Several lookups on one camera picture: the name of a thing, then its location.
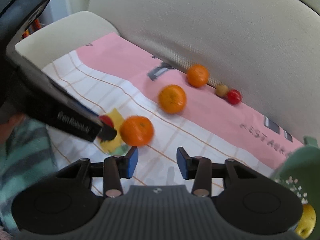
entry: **green bowl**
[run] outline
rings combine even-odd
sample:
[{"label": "green bowl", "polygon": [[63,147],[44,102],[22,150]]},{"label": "green bowl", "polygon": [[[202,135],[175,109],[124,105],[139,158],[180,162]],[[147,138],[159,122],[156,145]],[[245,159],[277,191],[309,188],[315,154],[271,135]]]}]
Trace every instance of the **green bowl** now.
[{"label": "green bowl", "polygon": [[[320,219],[320,149],[316,139],[305,137],[304,146],[275,170],[271,179],[295,193],[302,204],[312,205]],[[318,240],[319,236],[320,221],[317,221],[308,240]]]}]

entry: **small potato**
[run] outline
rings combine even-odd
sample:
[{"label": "small potato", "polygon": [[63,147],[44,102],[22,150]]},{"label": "small potato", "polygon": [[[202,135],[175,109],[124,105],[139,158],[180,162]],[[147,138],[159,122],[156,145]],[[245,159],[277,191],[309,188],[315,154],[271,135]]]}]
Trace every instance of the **small potato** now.
[{"label": "small potato", "polygon": [[228,91],[229,91],[229,89],[228,89],[228,87],[226,85],[219,84],[219,85],[216,86],[215,93],[216,93],[216,95],[218,97],[223,98],[223,97],[225,97],[227,95]]}]

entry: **red tomato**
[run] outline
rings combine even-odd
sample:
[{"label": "red tomato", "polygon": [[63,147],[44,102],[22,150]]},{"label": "red tomato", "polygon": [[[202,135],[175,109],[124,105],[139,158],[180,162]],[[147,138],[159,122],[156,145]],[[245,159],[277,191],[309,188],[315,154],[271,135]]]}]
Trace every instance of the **red tomato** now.
[{"label": "red tomato", "polygon": [[242,100],[242,95],[240,94],[240,92],[238,90],[235,89],[231,89],[228,93],[227,93],[227,100],[230,104],[232,105],[237,105],[241,102]]},{"label": "red tomato", "polygon": [[107,116],[106,114],[105,115],[100,115],[99,119],[100,119],[101,122],[105,123],[106,125],[111,126],[112,128],[115,127],[114,124],[113,124],[113,121],[111,120],[111,118],[109,116]]}]

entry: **orange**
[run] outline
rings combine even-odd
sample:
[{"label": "orange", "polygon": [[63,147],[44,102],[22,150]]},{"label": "orange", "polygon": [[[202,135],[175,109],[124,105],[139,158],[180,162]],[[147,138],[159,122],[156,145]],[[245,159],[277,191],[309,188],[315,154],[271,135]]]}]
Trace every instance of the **orange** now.
[{"label": "orange", "polygon": [[187,78],[191,86],[199,88],[208,82],[209,71],[204,66],[195,64],[188,69]]},{"label": "orange", "polygon": [[144,116],[129,116],[120,126],[121,138],[130,146],[140,147],[148,144],[154,133],[152,122]]},{"label": "orange", "polygon": [[159,105],[168,114],[176,114],[184,109],[187,96],[184,90],[177,85],[164,87],[159,95]]}]

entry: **red object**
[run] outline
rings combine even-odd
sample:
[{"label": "red object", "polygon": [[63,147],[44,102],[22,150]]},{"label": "red object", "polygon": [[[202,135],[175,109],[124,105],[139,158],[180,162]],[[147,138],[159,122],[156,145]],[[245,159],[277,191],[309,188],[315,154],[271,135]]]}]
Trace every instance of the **red object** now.
[{"label": "red object", "polygon": [[22,37],[23,38],[26,38],[26,37],[28,37],[30,35],[30,32],[29,32],[29,30],[27,29],[25,32],[24,32],[24,34],[22,35]]},{"label": "red object", "polygon": [[240,94],[240,92],[238,90],[231,89],[227,93],[227,100],[230,104],[237,105],[242,101],[242,95]]},{"label": "red object", "polygon": [[111,120],[111,118],[109,116],[107,116],[106,114],[105,115],[100,115],[99,119],[100,119],[101,122],[105,123],[106,125],[111,126],[112,128],[115,127],[114,124],[113,124],[113,121]]},{"label": "red object", "polygon": [[33,22],[35,27],[36,27],[36,31],[41,29],[41,24],[40,21],[38,19],[35,19],[35,21]]}]

